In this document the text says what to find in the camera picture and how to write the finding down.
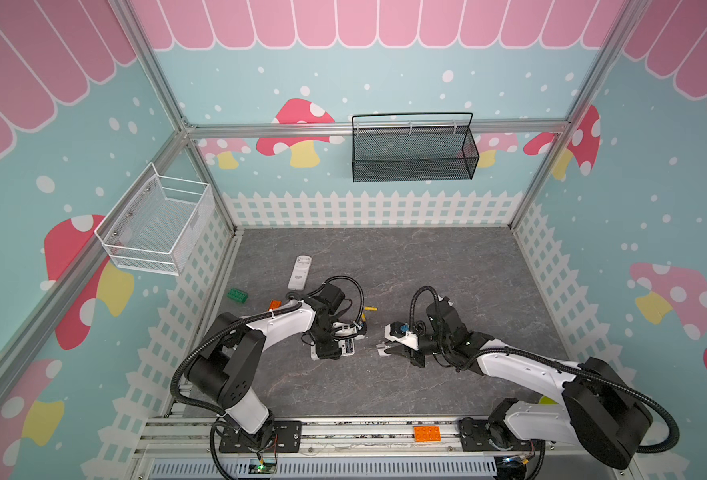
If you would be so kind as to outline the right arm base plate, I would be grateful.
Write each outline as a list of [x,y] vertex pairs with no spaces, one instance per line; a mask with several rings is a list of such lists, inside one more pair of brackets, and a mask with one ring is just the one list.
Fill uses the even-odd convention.
[[459,420],[459,439],[465,452],[531,452],[531,442],[521,440],[501,422],[465,417]]

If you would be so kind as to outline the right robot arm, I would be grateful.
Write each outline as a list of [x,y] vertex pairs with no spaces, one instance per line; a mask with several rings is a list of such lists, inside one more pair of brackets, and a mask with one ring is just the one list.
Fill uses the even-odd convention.
[[628,386],[609,363],[557,360],[515,348],[489,334],[473,331],[453,302],[433,287],[425,310],[427,324],[415,319],[415,304],[405,322],[385,328],[379,355],[401,356],[425,367],[428,357],[459,373],[503,379],[551,400],[547,405],[515,398],[503,400],[487,418],[495,447],[509,441],[545,441],[579,445],[615,470],[629,467],[637,454],[672,450],[681,439],[675,418],[659,402]]

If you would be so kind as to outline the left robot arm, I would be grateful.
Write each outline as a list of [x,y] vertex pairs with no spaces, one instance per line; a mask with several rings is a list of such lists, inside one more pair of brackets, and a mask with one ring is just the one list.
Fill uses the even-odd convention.
[[173,374],[173,400],[207,410],[234,426],[239,444],[259,452],[277,441],[279,427],[253,382],[263,353],[292,337],[315,360],[338,360],[367,334],[365,292],[354,278],[336,275],[307,294],[288,294],[277,309],[237,317],[224,313]]

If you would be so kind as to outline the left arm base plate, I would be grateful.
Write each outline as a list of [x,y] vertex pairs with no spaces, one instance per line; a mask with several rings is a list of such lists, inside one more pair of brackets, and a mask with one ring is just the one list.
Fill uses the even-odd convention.
[[272,420],[257,433],[227,427],[218,444],[220,453],[298,453],[302,438],[301,421]]

